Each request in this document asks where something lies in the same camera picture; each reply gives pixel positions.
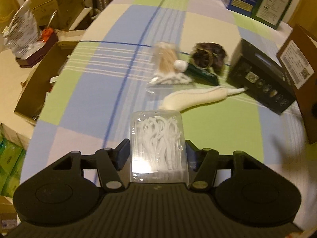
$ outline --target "round icon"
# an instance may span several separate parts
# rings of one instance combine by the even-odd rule
[[[264,92],[264,93],[267,93],[267,92],[269,92],[269,91],[271,90],[271,88],[272,88],[272,86],[269,85],[269,84],[264,85],[264,86],[263,86],[263,92]]]
[[[278,95],[276,98],[275,98],[275,102],[281,102],[283,100],[283,95]]]
[[[284,107],[288,104],[288,100],[287,99],[284,99],[281,103],[280,103],[280,106]]]
[[[262,87],[264,84],[265,84],[265,80],[259,80],[259,81],[256,83],[256,86],[257,86],[257,87]]]
[[[273,89],[271,92],[270,92],[270,97],[275,97],[277,95],[277,90]]]

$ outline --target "tablecloth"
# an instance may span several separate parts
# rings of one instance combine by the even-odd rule
[[[184,58],[197,42],[218,43],[230,62],[244,38],[278,62],[290,31],[286,24],[275,31],[228,11],[221,0],[114,0],[86,31],[49,95],[22,181],[72,150],[115,147],[129,137],[132,112],[158,108],[163,97],[146,91],[156,42],[177,44]],[[220,83],[229,86],[225,76]],[[292,181],[302,194],[295,222],[316,224],[317,148],[306,141],[296,103],[279,116],[241,94],[182,117],[185,138],[197,147],[221,154],[243,150]],[[96,173],[88,178],[96,181]]]

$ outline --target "white cap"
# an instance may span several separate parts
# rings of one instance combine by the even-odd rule
[[[176,60],[174,62],[174,67],[175,67],[176,70],[178,70],[180,72],[184,72],[188,68],[188,63],[183,61],[183,60]]]

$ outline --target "white label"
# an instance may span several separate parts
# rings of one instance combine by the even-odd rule
[[[16,219],[8,219],[8,220],[1,220],[2,230],[13,229],[17,227],[18,222]]]
[[[314,74],[313,68],[293,40],[289,42],[280,58],[297,89]]]
[[[263,0],[256,16],[276,25],[281,18],[289,0]]]
[[[259,76],[254,74],[253,72],[248,72],[247,76],[245,78],[250,81],[251,83],[256,83],[256,81],[259,79]]]

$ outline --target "clear plastic box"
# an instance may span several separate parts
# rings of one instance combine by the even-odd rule
[[[188,184],[185,138],[179,112],[134,112],[130,146],[131,182]]]

